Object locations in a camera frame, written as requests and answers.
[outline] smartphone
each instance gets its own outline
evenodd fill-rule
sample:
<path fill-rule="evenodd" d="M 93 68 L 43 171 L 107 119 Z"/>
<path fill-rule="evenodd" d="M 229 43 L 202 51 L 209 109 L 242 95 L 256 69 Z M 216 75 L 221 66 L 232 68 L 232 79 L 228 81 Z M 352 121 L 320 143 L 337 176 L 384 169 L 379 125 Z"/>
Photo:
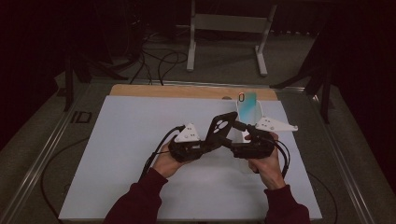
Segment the smartphone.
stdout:
<path fill-rule="evenodd" d="M 256 92 L 244 91 L 238 94 L 237 106 L 239 121 L 256 124 Z"/>

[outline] white tabletop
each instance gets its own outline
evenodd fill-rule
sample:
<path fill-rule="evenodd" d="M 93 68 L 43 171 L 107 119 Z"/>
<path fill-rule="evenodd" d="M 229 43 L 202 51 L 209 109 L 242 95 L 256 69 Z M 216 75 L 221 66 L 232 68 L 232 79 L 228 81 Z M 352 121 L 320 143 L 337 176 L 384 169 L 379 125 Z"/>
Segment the white tabletop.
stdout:
<path fill-rule="evenodd" d="M 287 121 L 279 101 L 261 101 L 266 117 Z M 102 219 L 137 181 L 165 134 L 193 123 L 205 138 L 211 120 L 236 111 L 235 101 L 107 96 L 64 201 L 60 219 Z M 310 217 L 321 218 L 314 192 L 291 132 L 278 133 L 290 150 L 286 182 Z M 231 131 L 229 138 L 234 139 Z M 263 219 L 268 209 L 259 175 L 221 147 L 183 166 L 163 187 L 159 220 Z"/>

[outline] white plastic part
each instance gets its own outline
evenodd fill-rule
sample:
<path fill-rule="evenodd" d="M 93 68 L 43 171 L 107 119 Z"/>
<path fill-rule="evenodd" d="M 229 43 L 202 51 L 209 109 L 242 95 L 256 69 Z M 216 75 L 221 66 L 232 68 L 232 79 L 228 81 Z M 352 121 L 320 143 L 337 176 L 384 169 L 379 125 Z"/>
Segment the white plastic part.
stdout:
<path fill-rule="evenodd" d="M 175 138 L 175 142 L 196 142 L 199 141 L 198 132 L 195 129 L 195 126 L 192 123 L 186 125 L 186 128 L 181 131 L 181 133 Z"/>
<path fill-rule="evenodd" d="M 256 128 L 267 132 L 298 131 L 297 126 L 289 125 L 276 119 L 262 117 L 256 124 Z"/>

